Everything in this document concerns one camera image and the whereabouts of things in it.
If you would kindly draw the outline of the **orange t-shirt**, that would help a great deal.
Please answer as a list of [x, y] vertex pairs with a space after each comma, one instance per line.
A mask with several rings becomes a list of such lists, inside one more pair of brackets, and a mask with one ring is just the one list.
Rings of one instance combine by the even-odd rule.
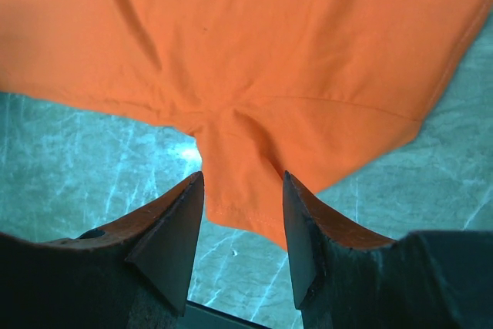
[[1, 89], [195, 138], [208, 219], [284, 247], [319, 192], [413, 140], [492, 0], [1, 0]]

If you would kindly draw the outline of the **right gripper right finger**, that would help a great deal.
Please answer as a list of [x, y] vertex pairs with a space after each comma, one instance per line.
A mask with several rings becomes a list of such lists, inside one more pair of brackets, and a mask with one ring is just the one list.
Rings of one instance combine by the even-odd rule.
[[283, 178], [295, 308], [306, 328], [490, 328], [492, 234], [375, 233]]

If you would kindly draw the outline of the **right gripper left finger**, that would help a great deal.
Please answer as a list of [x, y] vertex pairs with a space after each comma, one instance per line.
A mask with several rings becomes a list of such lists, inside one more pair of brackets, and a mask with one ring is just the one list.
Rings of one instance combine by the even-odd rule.
[[175, 328], [184, 315], [204, 178], [75, 239], [1, 235], [3, 328]]

